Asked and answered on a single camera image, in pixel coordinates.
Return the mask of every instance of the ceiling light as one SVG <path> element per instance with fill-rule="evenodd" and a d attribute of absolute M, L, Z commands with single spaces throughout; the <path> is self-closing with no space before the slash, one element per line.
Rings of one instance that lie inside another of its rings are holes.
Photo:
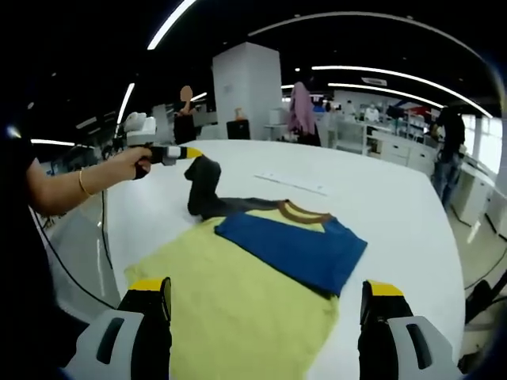
<path fill-rule="evenodd" d="M 85 120 L 82 123 L 79 123 L 78 125 L 76 125 L 76 129 L 82 129 L 82 128 L 86 127 L 87 125 L 95 123 L 96 121 L 97 121 L 97 117 L 94 116 L 91 119 Z"/>
<path fill-rule="evenodd" d="M 425 83 L 426 85 L 435 87 L 437 89 L 441 89 L 442 91 L 445 91 L 446 93 L 450 93 L 451 95 L 461 99 L 462 101 L 468 103 L 472 107 L 478 109 L 480 112 L 482 112 L 484 115 L 489 117 L 490 119 L 493 118 L 493 115 L 491 115 L 489 112 L 487 112 L 483 107 L 478 105 L 477 103 L 474 103 L 467 97 L 464 97 L 463 95 L 457 93 L 456 91 L 452 91 L 451 89 L 448 89 L 447 87 L 443 87 L 442 85 L 439 85 L 435 82 L 428 81 L 423 78 L 415 77 L 413 75 L 408 75 L 404 73 L 399 73 L 398 71 L 391 71 L 391 70 L 383 70 L 383 69 L 374 69 L 371 67 L 361 67 L 361 66 L 313 66 L 311 68 L 312 70 L 358 70 L 358 71 L 370 71 L 373 73 L 381 73 L 381 74 L 389 74 L 389 75 L 395 75 L 397 77 L 402 77 L 406 79 L 411 79 L 413 81 L 417 81 L 420 83 Z"/>
<path fill-rule="evenodd" d="M 12 139 L 20 139 L 21 138 L 21 133 L 19 133 L 19 130 L 13 125 L 9 125 L 7 127 L 7 135 Z"/>
<path fill-rule="evenodd" d="M 153 40 L 151 40 L 150 44 L 148 45 L 148 50 L 153 50 L 157 47 L 158 43 L 164 38 L 166 33 L 171 29 L 174 25 L 174 23 L 177 21 L 178 18 L 180 18 L 183 13 L 190 8 L 190 6 L 196 2 L 197 0 L 184 0 L 183 3 L 181 3 L 175 10 L 172 12 L 169 17 L 167 18 L 166 22 L 160 27 L 158 32 L 153 37 Z"/>
<path fill-rule="evenodd" d="M 94 134 L 95 132 L 99 132 L 101 129 L 100 128 L 95 128 L 94 130 L 88 132 L 88 135 L 92 135 Z"/>
<path fill-rule="evenodd" d="M 361 77 L 361 81 L 363 81 L 367 85 L 387 87 L 387 81 L 385 79 Z"/>
<path fill-rule="evenodd" d="M 75 146 L 73 142 L 55 141 L 55 140 L 43 140 L 43 139 L 31 139 L 32 144 L 48 144 L 48 145 L 64 145 L 64 146 Z"/>
<path fill-rule="evenodd" d="M 125 107 L 127 107 L 128 98 L 130 97 L 130 94 L 132 93 L 134 86 L 135 86 L 135 83 L 131 83 L 130 85 L 128 85 L 127 92 L 125 93 L 124 101 L 121 103 L 120 113 L 118 114 L 118 120 L 116 121 L 116 124 L 121 123 L 121 119 L 124 117 Z"/>
<path fill-rule="evenodd" d="M 193 97 L 192 99 L 190 99 L 190 101 L 196 101 L 197 99 L 201 99 L 202 97 L 205 97 L 206 95 L 208 95 L 208 93 L 201 93 L 201 94 L 197 95 L 196 97 Z"/>
<path fill-rule="evenodd" d="M 380 87 L 374 87 L 372 85 L 352 85 L 349 83 L 328 83 L 329 87 L 348 87 L 352 89 L 372 89 L 375 91 L 381 91 L 383 93 L 393 93 L 395 95 L 400 95 L 402 97 L 411 97 L 412 99 L 415 99 L 417 101 L 424 101 L 425 103 L 428 103 L 429 105 L 434 105 L 438 108 L 443 108 L 444 106 L 442 104 L 438 104 L 435 101 L 429 101 L 428 99 L 425 99 L 424 97 L 418 97 L 415 95 L 412 95 L 411 93 L 403 93 L 401 91 L 396 91 L 394 89 L 384 89 Z"/>

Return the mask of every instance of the human arm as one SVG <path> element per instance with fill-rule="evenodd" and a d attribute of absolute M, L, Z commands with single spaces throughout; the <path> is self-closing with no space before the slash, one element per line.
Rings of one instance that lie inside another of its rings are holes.
<path fill-rule="evenodd" d="M 185 102 L 185 106 L 180 109 L 180 111 L 178 112 L 178 115 L 179 116 L 187 116 L 187 115 L 192 115 L 194 112 L 195 112 L 195 109 L 194 108 L 190 108 L 190 101 L 186 101 Z"/>
<path fill-rule="evenodd" d="M 430 129 L 429 129 L 429 134 L 431 135 L 431 137 L 433 137 L 434 139 L 438 139 L 438 125 L 436 124 L 433 124 Z"/>
<path fill-rule="evenodd" d="M 150 156 L 147 148 L 128 149 L 108 161 L 83 169 L 82 186 L 93 195 L 121 181 L 132 180 L 136 162 L 150 172 L 151 164 L 146 159 Z M 89 195 L 81 187 L 79 173 L 49 177 L 34 159 L 26 170 L 31 206 L 43 215 L 61 215 L 84 202 Z"/>

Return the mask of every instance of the black shirt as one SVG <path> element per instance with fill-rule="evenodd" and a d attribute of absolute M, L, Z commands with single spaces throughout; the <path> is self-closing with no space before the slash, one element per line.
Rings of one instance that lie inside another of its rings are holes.
<path fill-rule="evenodd" d="M 8 368 L 19 375 L 13 378 L 38 378 L 55 371 L 51 342 L 57 333 L 48 256 L 29 210 L 26 171 L 35 154 L 19 131 L 2 126 L 0 132 L 4 347 Z"/>
<path fill-rule="evenodd" d="M 465 123 L 460 115 L 444 108 L 436 120 L 436 124 L 444 126 L 445 138 L 442 159 L 446 162 L 453 154 L 459 152 L 459 147 L 465 142 Z"/>
<path fill-rule="evenodd" d="M 185 107 L 184 101 L 179 101 L 174 105 L 174 112 L 180 112 Z M 190 102 L 189 111 L 194 109 L 194 105 Z M 197 131 L 193 125 L 193 116 L 174 115 L 174 142 L 176 145 L 188 143 L 197 139 Z"/>

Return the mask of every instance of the brown collar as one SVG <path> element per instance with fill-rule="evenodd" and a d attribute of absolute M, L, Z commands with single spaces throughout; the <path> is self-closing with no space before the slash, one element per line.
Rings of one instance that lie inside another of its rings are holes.
<path fill-rule="evenodd" d="M 301 214 L 311 215 L 312 217 L 309 216 L 308 218 L 306 218 L 300 215 L 294 215 L 287 209 L 287 206 L 289 206 L 293 210 L 300 212 Z M 293 202 L 291 202 L 288 199 L 281 200 L 278 203 L 278 210 L 285 218 L 302 224 L 324 223 L 333 218 L 331 214 L 320 214 L 318 212 L 304 210 L 301 207 L 296 206 Z"/>

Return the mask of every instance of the blue t-shirt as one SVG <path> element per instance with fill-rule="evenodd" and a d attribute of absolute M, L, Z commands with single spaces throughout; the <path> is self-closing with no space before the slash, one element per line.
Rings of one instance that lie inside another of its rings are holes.
<path fill-rule="evenodd" d="M 310 288 L 340 295 L 367 242 L 335 218 L 322 226 L 324 233 L 237 213 L 215 233 Z"/>

